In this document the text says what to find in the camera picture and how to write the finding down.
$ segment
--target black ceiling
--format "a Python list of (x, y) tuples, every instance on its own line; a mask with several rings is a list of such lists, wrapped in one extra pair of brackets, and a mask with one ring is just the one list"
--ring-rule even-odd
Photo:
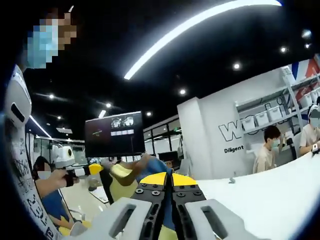
[[(228, 1), (125, 2), (76, 4), (72, 14), (77, 19), (77, 39), (46, 69), (25, 72), (32, 115), (52, 137), (66, 138), (56, 130), (65, 127), (73, 131), (70, 138), (83, 140), (85, 121), (97, 118), (102, 109), (109, 115), (152, 111), (152, 117), (144, 117), (146, 128), (176, 115), (177, 105), (187, 99), (202, 98), (319, 52), (318, 28), (308, 18), (314, 17), (312, 12), (306, 10), (310, 6), (282, 1), (283, 7), (243, 7), (203, 21), (161, 49), (131, 80), (125, 80), (131, 66), (163, 35)], [(313, 34), (308, 50), (301, 38), (303, 29)], [(281, 46), (287, 46), (289, 52), (281, 54)], [(243, 65), (241, 71), (233, 71), (235, 61)], [(187, 90), (186, 96), (179, 96), (180, 88)], [(56, 98), (49, 99), (49, 94)], [(112, 108), (106, 108), (107, 102)], [(27, 128), (44, 136), (32, 122)]]

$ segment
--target white storage box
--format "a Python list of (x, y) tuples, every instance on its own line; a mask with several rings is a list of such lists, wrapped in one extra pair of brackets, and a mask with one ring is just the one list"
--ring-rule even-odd
[(267, 111), (259, 112), (255, 115), (255, 119), (259, 126), (263, 126), (269, 123)]
[(268, 109), (268, 114), (271, 122), (282, 119), (283, 117), (279, 105)]
[(301, 99), (300, 99), (300, 104), (302, 108), (307, 108), (312, 105), (312, 98), (311, 98), (311, 93), (305, 94)]
[(254, 116), (248, 116), (245, 119), (242, 119), (241, 123), (245, 131), (250, 131), (256, 127)]
[(318, 97), (320, 97), (320, 87), (316, 88), (316, 93), (318, 94)]
[(313, 102), (314, 104), (317, 104), (317, 98), (318, 98), (317, 90), (316, 90), (316, 89), (315, 89), (315, 90), (312, 90), (312, 91), (310, 92), (310, 95), (311, 95), (312, 102)]

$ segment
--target blue shirt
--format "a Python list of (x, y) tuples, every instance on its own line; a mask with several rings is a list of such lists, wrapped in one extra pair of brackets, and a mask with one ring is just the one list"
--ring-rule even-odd
[[(146, 168), (136, 177), (136, 181), (140, 183), (142, 179), (146, 176), (152, 174), (158, 174), (166, 172), (169, 176), (172, 175), (172, 169), (167, 167), (167, 165), (163, 162), (158, 160), (157, 158), (150, 159)], [(175, 225), (172, 220), (172, 206), (171, 206), (171, 195), (166, 194), (166, 207), (164, 209), (164, 220), (163, 225), (169, 229), (175, 230)]]
[(64, 209), (64, 206), (62, 204), (62, 197), (58, 190), (51, 192), (41, 200), (44, 209), (49, 215), (59, 220), (61, 220), (61, 216), (63, 216), (65, 220), (69, 222), (68, 214)]

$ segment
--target desk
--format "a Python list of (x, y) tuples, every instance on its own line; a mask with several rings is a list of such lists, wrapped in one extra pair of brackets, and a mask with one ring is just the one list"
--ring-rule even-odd
[(198, 180), (207, 199), (216, 199), (244, 220), (258, 238), (288, 240), (309, 219), (320, 194), (320, 155), (308, 153), (272, 170), (229, 179)]

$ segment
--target monitor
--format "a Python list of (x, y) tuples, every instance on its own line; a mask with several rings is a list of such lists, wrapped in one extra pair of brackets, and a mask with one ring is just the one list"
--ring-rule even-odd
[(146, 151), (140, 111), (88, 120), (84, 128), (87, 158), (134, 156)]

